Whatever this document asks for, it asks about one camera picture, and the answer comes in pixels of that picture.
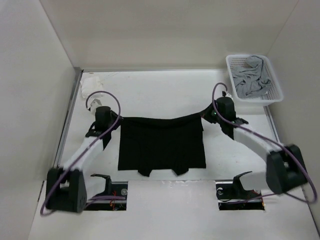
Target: crumpled cloth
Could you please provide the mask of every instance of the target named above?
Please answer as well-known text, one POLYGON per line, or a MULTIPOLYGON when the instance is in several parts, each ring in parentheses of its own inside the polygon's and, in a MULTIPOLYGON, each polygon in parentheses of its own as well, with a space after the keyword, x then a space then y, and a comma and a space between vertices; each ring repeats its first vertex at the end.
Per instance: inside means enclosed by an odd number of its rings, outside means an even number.
POLYGON ((258 56, 249 56, 246 63, 251 68, 235 66, 231 73, 239 98, 259 98, 271 88, 264 60, 258 56))

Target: black cloth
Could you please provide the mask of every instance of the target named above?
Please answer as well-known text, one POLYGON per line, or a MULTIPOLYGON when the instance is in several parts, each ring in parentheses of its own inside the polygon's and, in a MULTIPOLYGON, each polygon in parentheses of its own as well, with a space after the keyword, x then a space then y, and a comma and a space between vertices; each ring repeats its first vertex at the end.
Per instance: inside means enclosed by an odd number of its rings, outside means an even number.
POLYGON ((177 175, 189 168, 206 168, 201 116, 174 119, 124 117, 121 122, 118 170, 172 169, 177 175))

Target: metal edge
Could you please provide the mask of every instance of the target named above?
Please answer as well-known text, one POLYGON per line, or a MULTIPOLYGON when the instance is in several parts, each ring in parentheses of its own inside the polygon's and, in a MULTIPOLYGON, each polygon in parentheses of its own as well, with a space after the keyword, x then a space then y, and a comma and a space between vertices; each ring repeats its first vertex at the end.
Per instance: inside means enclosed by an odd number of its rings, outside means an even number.
MULTIPOLYGON (((271 111, 270 111, 269 106, 265 106, 265 107, 264 107, 264 112, 265 112, 265 115, 267 116, 267 119, 268 119, 268 122, 269 122, 269 126, 270 126, 271 129, 272 129, 272 132, 273 132, 273 135, 274 135, 276 141, 280 143, 279 135, 278 135, 278 133, 277 133, 276 125, 275 125, 274 119, 273 119, 273 117, 272 117, 272 115, 271 115, 271 111)), ((302 189, 302 193, 303 193, 303 195, 304 195, 304 198, 305 198, 305 199, 308 199, 308 198, 307 198, 307 195, 306 195, 306 190, 305 190, 304 186, 301 186, 301 189, 302 189)), ((319 227, 317 226, 317 223, 316 223, 314 214, 312 213, 311 208, 310 208, 310 204, 308 203, 307 205, 308 205, 308 208, 309 208, 309 211, 310 211, 310 214, 311 214, 311 217, 312 217, 312 220, 313 220, 315 229, 316 229, 316 231, 317 231, 317 233, 318 233, 318 235, 319 235, 319 237, 320 237, 320 229, 319 229, 319 227)))
POLYGON ((69 100, 68 108, 67 108, 65 119, 64 119, 64 124, 63 124, 63 128, 62 128, 62 133, 60 136, 59 145, 58 145, 58 148, 57 148, 57 151, 55 154, 53 167, 58 166, 61 161, 62 153, 65 148, 65 143, 66 143, 66 139, 67 139, 67 134, 68 134, 69 126, 70 126, 72 113, 74 111, 74 107, 75 107, 75 103, 76 103, 76 99, 77 99, 78 89, 80 86, 80 80, 81 80, 82 74, 84 72, 83 70, 81 70, 80 67, 74 67, 74 70, 75 70, 74 83, 72 86, 70 100, 69 100))
POLYGON ((84 68, 84 73, 114 73, 114 72, 164 72, 164 71, 226 71, 225 68, 84 68))

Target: robotic arm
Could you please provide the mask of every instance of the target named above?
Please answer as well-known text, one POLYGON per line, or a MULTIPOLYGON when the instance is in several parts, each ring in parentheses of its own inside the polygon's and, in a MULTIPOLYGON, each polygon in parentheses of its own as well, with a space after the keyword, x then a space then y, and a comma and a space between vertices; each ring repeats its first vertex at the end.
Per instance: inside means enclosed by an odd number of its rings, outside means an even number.
MULTIPOLYGON (((249 123, 236 116, 234 102, 226 94, 215 100, 218 112, 228 121, 245 125, 250 128, 249 123)), ((97 138, 115 122, 118 115, 108 106, 101 106, 99 100, 94 100, 89 109, 95 115, 95 122, 91 125, 85 135, 81 147, 63 165, 52 168, 47 173, 46 196, 57 182, 62 173, 68 169, 85 149, 88 151, 70 169, 50 198, 47 200, 46 208, 51 210, 80 213, 86 207, 87 200, 96 195, 111 195, 112 182, 110 176, 93 174, 89 176, 86 172, 91 162, 106 148, 111 140, 111 131, 101 139, 97 138)), ((254 189, 269 188, 275 194, 283 194, 287 191, 307 183, 307 179, 286 153, 278 146, 267 143, 259 137, 223 121, 215 111, 213 104, 200 112, 203 119, 212 124, 219 124, 224 134, 232 140, 239 142, 258 154, 266 163, 266 171, 245 172, 233 178, 232 184, 224 186, 223 190, 217 192, 218 199, 244 199, 252 195, 254 189)), ((122 117, 113 127, 116 130, 122 121, 122 117)), ((286 148, 298 159, 303 168, 304 161, 300 149, 295 145, 286 148)))

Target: white panel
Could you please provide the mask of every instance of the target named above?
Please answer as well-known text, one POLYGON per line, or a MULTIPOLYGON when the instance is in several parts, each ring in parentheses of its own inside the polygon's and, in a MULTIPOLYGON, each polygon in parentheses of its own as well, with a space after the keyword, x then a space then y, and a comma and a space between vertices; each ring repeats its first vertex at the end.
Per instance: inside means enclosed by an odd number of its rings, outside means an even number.
MULTIPOLYGON (((123 117, 145 117, 172 119, 198 113, 211 102, 212 90, 216 83, 229 80, 225 70, 175 70, 100 72, 103 88, 114 94, 121 104, 123 117)), ((83 78, 92 77, 85 73, 83 78)), ((216 96, 221 96, 219 87, 216 96)), ((114 99, 106 95, 100 98, 103 105, 110 106, 116 113, 118 106, 114 99)), ((262 107, 260 113, 248 112, 239 117, 250 122, 254 129, 267 137, 272 133, 262 107)), ((73 115, 67 134, 62 162, 68 160, 83 142, 95 117, 86 109, 85 100, 78 91, 73 115)), ((150 177, 136 170, 118 171, 120 127, 112 132, 112 139, 106 149, 92 162, 89 174, 110 175, 115 182, 128 180, 217 180, 232 179, 247 171, 263 171, 266 164, 246 146, 226 136, 218 124, 202 120, 203 143, 206 169, 191 168, 186 174, 176 176, 171 169, 153 170, 150 177)))
POLYGON ((41 0, 82 68, 222 68, 266 54, 297 0, 41 0))
POLYGON ((219 211, 214 181, 130 181, 127 211, 41 217, 39 204, 29 240, 319 240, 305 203, 264 203, 265 211, 219 211))
MULTIPOLYGON (((281 141, 301 148, 308 173, 320 189, 320 1, 300 0, 270 50, 284 101, 271 106, 281 141)), ((320 224, 320 203, 311 210, 320 224)))
POLYGON ((28 238, 75 77, 38 0, 0 1, 0 239, 28 238))

